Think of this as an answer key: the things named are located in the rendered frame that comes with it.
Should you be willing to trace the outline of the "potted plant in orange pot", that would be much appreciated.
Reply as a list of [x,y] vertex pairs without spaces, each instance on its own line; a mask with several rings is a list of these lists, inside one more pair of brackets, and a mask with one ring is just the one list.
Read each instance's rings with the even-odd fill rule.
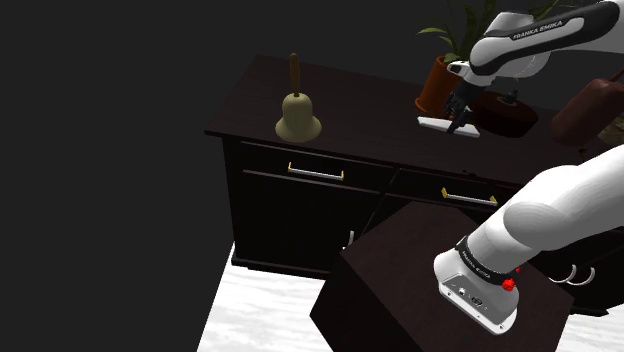
[[[438,27],[426,27],[417,35],[436,34],[449,45],[449,51],[438,56],[429,72],[424,88],[415,99],[415,105],[425,116],[440,118],[443,115],[443,103],[460,78],[446,71],[454,61],[465,61],[476,41],[483,35],[496,15],[498,0],[478,0],[481,14],[467,0],[445,0],[450,15],[450,23]],[[465,30],[462,38],[457,39],[457,26],[460,22],[454,13],[455,8],[462,6],[465,19]]]

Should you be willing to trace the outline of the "beige hand bell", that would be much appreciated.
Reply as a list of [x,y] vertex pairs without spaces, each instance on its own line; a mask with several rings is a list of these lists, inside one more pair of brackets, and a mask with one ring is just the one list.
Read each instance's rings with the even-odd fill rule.
[[300,66],[296,53],[289,56],[289,76],[291,92],[282,101],[282,116],[275,124],[275,132],[286,142],[306,143],[321,134],[322,124],[314,116],[311,99],[301,92]]

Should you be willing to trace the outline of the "dark wooden chest of drawers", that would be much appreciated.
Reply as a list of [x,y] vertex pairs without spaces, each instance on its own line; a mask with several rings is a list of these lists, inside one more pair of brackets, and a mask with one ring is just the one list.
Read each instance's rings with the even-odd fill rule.
[[286,142],[274,129],[286,66],[255,57],[206,130],[223,145],[238,266],[324,279],[349,237],[429,215],[457,237],[493,213],[487,198],[503,204],[539,171],[607,150],[556,144],[543,109],[518,138],[445,136],[419,126],[416,85],[312,64],[304,90],[322,130]]

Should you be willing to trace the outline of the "dark red round lidded pot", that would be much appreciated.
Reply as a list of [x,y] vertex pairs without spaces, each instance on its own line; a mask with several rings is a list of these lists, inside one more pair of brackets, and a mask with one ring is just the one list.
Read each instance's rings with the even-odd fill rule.
[[517,100],[517,93],[517,90],[507,94],[482,93],[470,105],[473,121],[478,127],[499,136],[524,136],[537,123],[538,115],[530,106]]

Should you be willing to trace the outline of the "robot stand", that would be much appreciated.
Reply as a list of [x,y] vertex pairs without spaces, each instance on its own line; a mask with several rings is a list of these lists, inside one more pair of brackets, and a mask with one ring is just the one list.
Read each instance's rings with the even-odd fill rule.
[[342,251],[310,317],[333,352],[556,352],[573,297],[529,264],[518,315],[495,336],[438,290],[433,262],[476,223],[411,202]]

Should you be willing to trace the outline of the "white flat remote control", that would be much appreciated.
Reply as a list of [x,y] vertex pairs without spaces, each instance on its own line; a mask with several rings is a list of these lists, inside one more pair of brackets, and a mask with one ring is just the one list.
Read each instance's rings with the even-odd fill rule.
[[[419,116],[417,118],[417,121],[421,127],[431,128],[431,129],[441,131],[441,132],[446,132],[452,123],[451,120],[444,120],[444,119],[423,117],[423,116]],[[470,123],[466,123],[461,127],[457,127],[453,131],[453,134],[459,135],[459,136],[471,137],[471,138],[480,137],[480,132],[478,131],[478,129],[473,124],[470,124]]]

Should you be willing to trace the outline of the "brown leather bag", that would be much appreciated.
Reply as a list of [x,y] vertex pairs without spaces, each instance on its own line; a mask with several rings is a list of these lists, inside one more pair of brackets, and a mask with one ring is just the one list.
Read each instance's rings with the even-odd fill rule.
[[611,78],[591,80],[551,121],[552,139],[564,146],[582,146],[624,113],[622,67]]

